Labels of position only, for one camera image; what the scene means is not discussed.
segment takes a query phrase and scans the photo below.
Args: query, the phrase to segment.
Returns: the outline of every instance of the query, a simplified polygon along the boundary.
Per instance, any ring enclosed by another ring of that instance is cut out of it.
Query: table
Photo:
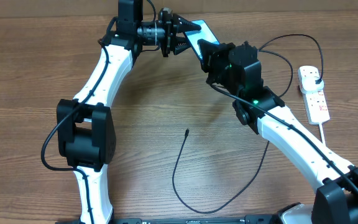
[[[325,93],[331,120],[327,145],[358,166],[358,11],[253,12],[183,15],[204,19],[221,42],[248,40],[261,46],[273,37],[312,35],[324,52]],[[111,17],[0,19],[0,223],[53,223],[81,214],[72,172],[52,172],[40,148],[56,125],[61,98],[81,90],[99,59],[96,42]],[[302,65],[320,68],[314,42],[302,37],[277,40],[266,49]],[[262,78],[280,94],[288,65],[260,54]],[[296,73],[283,97],[308,124]],[[184,137],[175,182],[181,197],[198,210],[218,208],[254,175],[266,141],[238,122],[232,100],[205,84],[207,75],[192,50],[163,58],[143,53],[124,79],[112,107],[116,154],[109,165],[109,195],[117,218],[241,217],[272,213],[293,202],[313,203],[311,187],[274,146],[260,174],[235,201],[212,215],[185,208],[173,193],[173,166]],[[65,167],[54,137],[47,160]]]

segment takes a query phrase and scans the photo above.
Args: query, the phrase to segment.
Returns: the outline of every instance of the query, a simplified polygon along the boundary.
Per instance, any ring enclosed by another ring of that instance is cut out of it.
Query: white power strip
[[[319,77],[319,72],[316,67],[302,66],[298,70],[299,83],[305,83],[305,80],[314,82],[314,78]],[[323,126],[322,124],[330,119],[327,107],[327,101],[324,91],[318,87],[307,94],[302,93],[303,101],[305,102],[306,114],[310,124],[318,124],[321,132],[321,141],[325,145]]]

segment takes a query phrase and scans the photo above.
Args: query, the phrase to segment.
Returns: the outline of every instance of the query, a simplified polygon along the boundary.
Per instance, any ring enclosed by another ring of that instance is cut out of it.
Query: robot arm
[[[199,40],[198,45],[203,58],[201,68],[208,72],[206,82],[236,99],[232,105],[239,121],[274,143],[316,194],[313,207],[299,205],[279,212],[280,223],[358,224],[358,167],[324,146],[296,120],[280,97],[263,86],[257,48],[248,42],[235,46]]]
[[[106,46],[106,49],[108,51],[110,61],[108,69],[95,90],[94,95],[86,102],[87,105],[97,105],[98,103],[102,103],[105,106],[111,107],[112,101],[116,96],[122,80],[132,69],[132,53],[130,50],[126,50],[124,47],[117,45],[108,45]],[[92,89],[100,77],[105,63],[106,54],[102,49],[101,56],[95,70],[83,89],[74,96],[74,100],[81,102],[88,96],[90,89]],[[84,120],[92,122],[92,120],[88,118],[85,118]],[[109,223],[111,217],[114,215],[113,207],[109,200],[107,178],[108,165],[104,164],[99,172],[85,166],[78,166],[77,168],[82,170],[88,176],[89,199],[93,211],[94,222]],[[83,223],[91,223],[91,217],[87,206],[85,181],[81,173],[75,171],[74,173],[80,188],[82,204],[82,214],[80,220]]]
[[[333,161],[343,173],[350,172],[349,167],[353,166],[349,161],[332,152],[311,134],[291,113],[289,107],[277,106],[268,111],[280,119],[294,125],[311,139],[320,150]],[[288,129],[270,116],[258,118],[258,132],[264,138],[272,142],[281,150],[284,155],[299,169],[308,180],[316,193],[317,189],[324,185],[324,180],[336,180],[339,174],[329,166],[327,162],[310,146],[298,133]]]
[[[116,135],[110,107],[124,77],[131,71],[143,45],[158,45],[162,55],[168,57],[190,46],[184,37],[176,34],[200,30],[171,9],[164,8],[155,22],[142,22],[142,0],[119,1],[117,30],[108,31],[101,39],[108,53],[108,66],[93,95],[76,114],[63,120],[94,88],[106,66],[106,54],[101,51],[99,62],[83,89],[73,100],[61,100],[57,106],[59,152],[67,158],[69,166],[76,167],[87,176],[87,189],[83,174],[74,171],[80,189],[82,214],[80,222],[109,223],[114,210],[109,200],[107,168],[114,155]],[[75,123],[91,122],[92,128],[78,128]]]
[[[117,45],[108,45],[106,46],[106,49],[110,61],[108,69],[93,96],[86,102],[87,105],[97,105],[98,103],[102,103],[104,106],[111,107],[112,101],[117,94],[122,80],[132,69],[131,50],[126,50],[124,47]],[[105,63],[106,54],[102,49],[96,68],[93,70],[91,77],[82,90],[74,96],[74,100],[77,99],[79,102],[82,102],[88,96],[90,89],[94,87],[96,81],[100,77]]]

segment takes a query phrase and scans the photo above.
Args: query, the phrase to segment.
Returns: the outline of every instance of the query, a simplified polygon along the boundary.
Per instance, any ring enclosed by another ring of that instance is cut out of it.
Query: black plastic housing
[[[358,187],[358,168],[346,175]],[[358,224],[358,196],[345,194],[342,188],[350,190],[340,177],[325,181],[325,185],[317,189],[311,215],[313,224]]]
[[[60,100],[57,122],[77,105],[76,100]],[[75,123],[82,123],[85,118],[92,119],[92,129],[76,127]],[[66,157],[69,166],[85,166],[100,171],[103,164],[111,162],[116,149],[116,133],[110,108],[102,103],[96,106],[83,105],[59,127],[58,143],[59,153]]]
[[[143,0],[119,0],[117,31],[136,35],[143,20]]]

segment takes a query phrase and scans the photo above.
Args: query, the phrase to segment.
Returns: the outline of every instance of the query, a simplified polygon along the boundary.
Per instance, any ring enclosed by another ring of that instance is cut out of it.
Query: black cable
[[[110,20],[110,23],[109,25],[107,26],[107,29],[106,29],[106,34],[109,35],[114,23],[116,22],[116,20],[118,19],[118,17],[114,16],[111,20]]]
[[[291,65],[290,61],[289,61],[288,59],[286,59],[284,56],[282,56],[282,55],[280,55],[280,54],[278,54],[278,53],[276,53],[276,52],[272,52],[272,51],[269,51],[269,50],[259,50],[259,52],[263,52],[263,53],[268,53],[268,54],[272,54],[272,55],[279,56],[280,58],[284,59],[284,60],[289,64],[289,66],[290,66],[290,68],[291,68],[291,79],[290,79],[290,82],[289,82],[289,84],[288,84],[288,86],[287,86],[287,89],[284,91],[283,94],[281,94],[281,95],[278,96],[278,97],[284,96],[284,95],[287,93],[287,91],[290,89],[291,84],[292,84],[292,79],[293,79],[293,68],[292,68],[292,65]]]
[[[158,45],[156,49],[153,50],[142,50],[141,52],[151,52],[151,51],[158,51],[160,50],[160,46]]]
[[[264,52],[264,53],[269,53],[269,54],[273,54],[273,55],[276,55],[276,56],[279,56],[280,58],[284,59],[289,65],[290,65],[290,68],[291,68],[291,79],[290,79],[290,82],[288,84],[288,87],[287,89],[278,97],[283,97],[288,89],[291,87],[291,84],[292,84],[292,79],[293,79],[293,68],[292,68],[292,64],[290,63],[290,61],[288,59],[286,59],[284,56],[278,54],[278,53],[275,53],[275,52],[271,52],[271,51],[268,51],[268,50],[260,50],[260,52]],[[215,86],[215,87],[218,87],[218,88],[223,88],[223,89],[226,89],[224,86]],[[185,145],[185,142],[186,142],[186,138],[188,136],[188,133],[189,133],[189,130],[187,129],[186,130],[186,134],[185,134],[185,140],[183,141],[183,144],[181,146],[181,149],[180,149],[180,152],[179,152],[179,156],[178,156],[178,159],[177,159],[177,163],[175,164],[175,168],[173,169],[173,174],[172,174],[172,187],[173,187],[173,191],[175,192],[176,196],[178,197],[179,201],[184,205],[186,206],[187,208],[189,208],[190,210],[196,212],[196,213],[200,213],[200,214],[211,214],[211,213],[215,213],[215,212],[218,212],[220,211],[222,208],[224,208],[226,205],[230,204],[234,199],[236,199],[238,196],[240,196],[240,194],[243,193],[243,191],[245,191],[249,185],[254,181],[254,179],[257,177],[258,173],[259,173],[259,170],[260,168],[262,167],[262,164],[264,162],[264,159],[265,159],[265,155],[266,155],[266,152],[267,152],[267,148],[269,147],[269,143],[270,141],[267,141],[267,144],[266,144],[266,148],[265,148],[265,151],[264,151],[264,154],[262,156],[262,159],[260,160],[260,164],[259,164],[259,168],[257,169],[257,172],[255,173],[254,177],[248,182],[248,184],[239,191],[239,193],[237,193],[232,199],[230,199],[229,201],[227,201],[223,206],[219,207],[218,209],[215,209],[215,210],[212,210],[212,211],[208,211],[208,212],[202,212],[202,211],[198,211],[194,208],[191,208],[189,205],[187,205],[182,199],[181,197],[178,195],[178,192],[175,188],[175,180],[174,180],[174,176],[175,176],[175,171],[177,169],[177,166],[178,166],[178,162],[179,162],[179,158],[180,158],[180,155],[181,155],[181,152],[183,150],[183,146]]]
[[[106,54],[106,64],[104,65],[104,68],[103,68],[103,71],[102,73],[100,74],[100,77],[98,78],[98,80],[96,81],[96,83],[94,84],[93,88],[91,89],[91,91],[89,91],[89,94],[88,96],[86,96],[86,98],[81,102],[79,103],[70,113],[68,113],[52,130],[51,132],[49,133],[48,137],[46,138],[44,144],[42,145],[42,149],[41,149],[41,161],[42,161],[42,164],[50,169],[50,170],[54,170],[54,171],[76,171],[76,172],[79,172],[80,174],[82,174],[83,176],[83,179],[85,181],[85,190],[86,190],[86,203],[87,203],[87,206],[88,206],[88,212],[89,212],[89,215],[91,217],[91,223],[94,224],[94,220],[93,220],[93,214],[92,214],[92,208],[91,208],[91,200],[90,200],[90,188],[89,188],[89,185],[88,185],[88,177],[87,175],[80,169],[77,169],[77,168],[60,168],[60,167],[52,167],[51,165],[49,165],[47,163],[47,161],[45,160],[45,151],[47,149],[47,146],[48,146],[48,143],[49,141],[51,140],[51,138],[53,137],[53,135],[56,133],[56,131],[59,129],[59,127],[62,125],[62,123],[68,119],[69,117],[73,116],[73,114],[75,114],[76,112],[78,112],[78,110],[93,96],[93,93],[95,92],[95,90],[97,89],[98,85],[100,84],[101,80],[103,79],[104,77],[104,74],[106,73],[106,70],[107,70],[107,67],[110,63],[109,61],[109,54],[108,54],[108,51],[106,49],[106,47],[101,43],[99,42],[99,44],[102,46],[103,50],[104,50],[104,53]]]
[[[252,106],[258,110],[260,110],[261,112],[265,113],[266,115],[270,116],[271,118],[275,119],[276,121],[282,123],[283,125],[285,125],[286,127],[288,127],[289,129],[292,129],[294,132],[298,133],[306,142],[308,142],[310,144],[310,146],[328,163],[328,165],[330,165],[341,177],[343,180],[345,180],[346,184],[348,185],[348,187],[356,193],[356,195],[358,196],[358,187],[335,165],[335,163],[333,161],[330,161],[328,159],[328,157],[321,152],[321,150],[314,144],[313,141],[311,141],[305,134],[303,134],[303,132],[301,132],[299,129],[297,129],[296,127],[294,127],[294,125],[292,124],[288,124],[287,122],[285,122],[284,120],[276,117],[275,115],[269,113],[268,111],[265,111],[264,109],[262,109],[261,107],[250,103],[246,100],[243,100],[237,96],[234,96],[226,91],[220,90],[218,87],[214,86],[214,85],[210,85],[214,90],[222,93],[223,95],[226,95],[228,97],[231,97],[233,99],[239,100],[249,106]]]
[[[312,36],[309,36],[309,35],[306,35],[306,34],[287,34],[287,35],[281,35],[280,37],[275,37],[273,38],[272,40],[266,42],[264,45],[262,45],[261,47],[259,47],[259,51],[261,51],[262,49],[264,49],[269,43],[271,43],[272,41],[274,40],[277,40],[279,38],[282,38],[282,37],[290,37],[290,36],[303,36],[303,37],[309,37],[310,39],[312,39],[317,47],[318,47],[318,50],[320,52],[320,57],[321,57],[321,75],[320,75],[320,78],[318,80],[316,80],[316,83],[319,84],[321,83],[321,81],[323,80],[323,73],[324,73],[324,59],[323,59],[323,51],[321,50],[321,47],[320,45],[318,44],[317,40],[312,37]]]
[[[154,18],[153,18],[153,21],[152,22],[155,22],[155,16],[156,16],[156,13],[155,13],[155,7],[154,7],[154,4],[152,3],[151,0],[147,0],[148,3],[150,3],[150,5],[152,6],[153,8],[153,12],[154,12]]]
[[[212,214],[212,213],[215,213],[219,210],[221,210],[222,208],[224,208],[226,205],[230,204],[234,199],[236,199],[238,196],[240,196],[241,193],[243,193],[243,191],[245,191],[249,185],[255,180],[255,178],[258,176],[258,173],[260,171],[260,168],[262,167],[262,164],[263,164],[263,161],[265,159],[265,155],[266,155],[266,152],[267,152],[267,148],[269,146],[269,142],[267,142],[266,144],[266,148],[265,148],[265,151],[264,151],[264,154],[262,156],[262,160],[259,164],[259,167],[258,167],[258,170],[256,171],[255,175],[253,176],[253,178],[248,182],[248,184],[240,190],[240,192],[238,192],[233,198],[231,198],[230,200],[228,200],[224,205],[220,206],[219,208],[215,209],[215,210],[212,210],[212,211],[208,211],[208,212],[202,212],[202,211],[198,211],[198,210],[195,210],[194,208],[191,208],[189,205],[187,205],[181,198],[180,196],[178,195],[178,192],[177,192],[177,189],[175,188],[175,172],[177,170],[177,166],[178,166],[178,163],[179,163],[179,159],[180,159],[180,155],[181,155],[181,152],[183,150],[183,146],[185,145],[185,142],[186,142],[186,139],[187,139],[187,136],[189,135],[189,129],[186,130],[186,133],[185,133],[185,140],[183,140],[183,144],[181,145],[181,148],[180,148],[180,152],[179,152],[179,156],[178,156],[178,159],[177,159],[177,163],[175,164],[175,168],[173,168],[173,174],[172,174],[172,187],[173,187],[173,191],[175,192],[175,194],[177,195],[179,201],[184,205],[186,206],[188,209],[192,210],[193,212],[196,212],[196,213],[200,213],[200,214]]]

